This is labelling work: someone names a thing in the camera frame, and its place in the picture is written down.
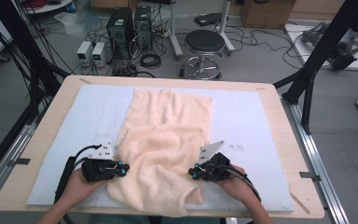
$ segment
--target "human arm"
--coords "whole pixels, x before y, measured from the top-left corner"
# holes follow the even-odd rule
[[[81,169],[73,171],[61,198],[37,221],[37,224],[57,224],[69,209],[86,200],[94,190],[106,182],[88,182]]]
[[[235,165],[232,166],[242,174],[245,174],[242,168]],[[229,196],[243,203],[251,214],[255,224],[273,223],[252,189],[242,179],[234,175],[227,180],[216,181],[215,184],[225,190]]]

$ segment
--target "person's left hand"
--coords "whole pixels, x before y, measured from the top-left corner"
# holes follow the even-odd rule
[[[67,204],[69,207],[73,207],[86,200],[94,190],[106,183],[107,180],[88,182],[84,178],[81,169],[74,170],[59,201]]]

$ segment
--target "computer tower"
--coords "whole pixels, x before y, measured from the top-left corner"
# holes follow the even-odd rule
[[[138,6],[135,10],[133,22],[138,35],[137,45],[139,49],[153,49],[151,6]]]
[[[129,7],[115,7],[106,24],[113,59],[131,58],[131,41],[135,38],[132,12]]]

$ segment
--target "peach towel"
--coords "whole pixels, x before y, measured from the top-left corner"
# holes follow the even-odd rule
[[[135,90],[115,153],[131,168],[108,183],[111,198],[165,217],[187,216],[185,203],[203,203],[203,183],[187,170],[208,143],[212,103],[205,96]]]

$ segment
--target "white power supply box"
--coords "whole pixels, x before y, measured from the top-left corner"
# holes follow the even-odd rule
[[[104,67],[108,60],[108,54],[106,45],[104,42],[97,42],[92,52],[92,58],[94,59],[95,65],[97,67]]]
[[[83,66],[92,66],[92,43],[91,41],[83,41],[80,45],[80,48],[77,50],[77,57],[80,62],[83,63]]]

